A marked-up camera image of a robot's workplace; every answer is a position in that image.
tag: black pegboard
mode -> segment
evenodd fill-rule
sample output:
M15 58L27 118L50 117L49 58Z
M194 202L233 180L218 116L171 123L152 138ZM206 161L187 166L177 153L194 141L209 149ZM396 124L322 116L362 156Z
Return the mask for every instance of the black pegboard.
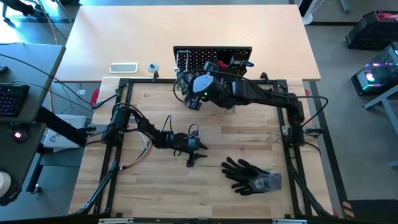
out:
M179 53L183 51L189 51L188 56L188 70L200 70L203 69L207 61L213 63L219 60L226 62L228 54L240 53L246 54L246 60L249 60L251 54L251 47L191 47L191 46L174 46L174 59L176 61L177 67L180 71L185 71L185 65L187 62L187 54Z

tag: wooden work surface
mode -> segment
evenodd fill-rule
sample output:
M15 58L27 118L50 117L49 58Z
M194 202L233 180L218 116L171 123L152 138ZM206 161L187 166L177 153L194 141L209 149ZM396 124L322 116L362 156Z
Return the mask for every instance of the wooden work surface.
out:
M252 47L245 77L320 80L296 5L82 6L57 72L63 82L103 77L174 77L173 46ZM137 62L135 74L109 74L111 63Z
M98 101L112 95L118 83L119 78L105 77ZM290 92L305 94L301 80L289 80L288 84ZM197 160L194 167L188 168L185 167L187 154L181 155L179 164L173 150L153 149L141 163L119 172L113 213L152 218L282 218L284 214L293 214L275 107L239 106L234 114L226 113L212 103L204 103L200 111L193 111L174 98L172 85L156 83L134 84L131 103L158 129L162 129L169 114L175 133L187 132L191 124L198 123L201 142L209 148L207 151L201 149L199 153L208 157ZM93 123L108 124L113 105L114 100L111 100L98 108ZM309 118L306 100L303 100L303 107ZM316 144L313 139L307 141ZM121 166L134 161L142 149L143 142L138 133L126 134ZM77 211L97 188L104 151L105 145L100 143L86 147L70 212ZM302 147L301 151L308 187L325 210L331 212L320 155L311 146ZM281 172L282 190L250 196L234 193L231 189L234 181L221 173L221 163L227 156L234 160L245 159L271 172ZM299 190L298 196L303 211Z

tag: keyboard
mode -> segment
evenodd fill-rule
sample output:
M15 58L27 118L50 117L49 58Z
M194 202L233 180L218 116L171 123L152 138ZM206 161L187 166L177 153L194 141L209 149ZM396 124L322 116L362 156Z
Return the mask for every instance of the keyboard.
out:
M28 91L28 85L0 83L0 116L18 117Z

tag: black glove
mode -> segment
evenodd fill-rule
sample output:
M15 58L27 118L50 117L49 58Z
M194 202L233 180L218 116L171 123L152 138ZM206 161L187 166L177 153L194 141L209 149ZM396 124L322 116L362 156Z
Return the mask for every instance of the black glove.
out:
M239 182L231 186L233 189L241 187L235 190L236 193L251 195L282 189L281 173L271 174L269 171L253 166L243 159L238 160L240 165L230 157L227 157L226 160L233 166L226 162L221 163L221 166L226 168L223 169L223 173L226 174L225 177Z

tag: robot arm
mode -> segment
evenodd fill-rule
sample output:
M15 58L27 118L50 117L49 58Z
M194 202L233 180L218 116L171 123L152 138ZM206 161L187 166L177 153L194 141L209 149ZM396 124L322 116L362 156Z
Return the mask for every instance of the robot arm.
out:
M250 103L286 108L291 130L290 143L304 145L301 127L304 121L303 106L294 93L263 90L249 80L235 76L218 79L211 72L196 77L192 91L203 101L211 101L226 109Z
M137 128L128 129L131 115L136 120ZM195 153L199 148L207 149L197 137L198 132L175 134L172 131L159 131L135 106L126 103L116 104L113 107L111 122L106 127L101 142L105 144L114 142L115 136L120 131L125 133L139 131L145 134L152 141L153 146L158 149L174 149L189 154L187 167L194 166L196 159L207 157Z

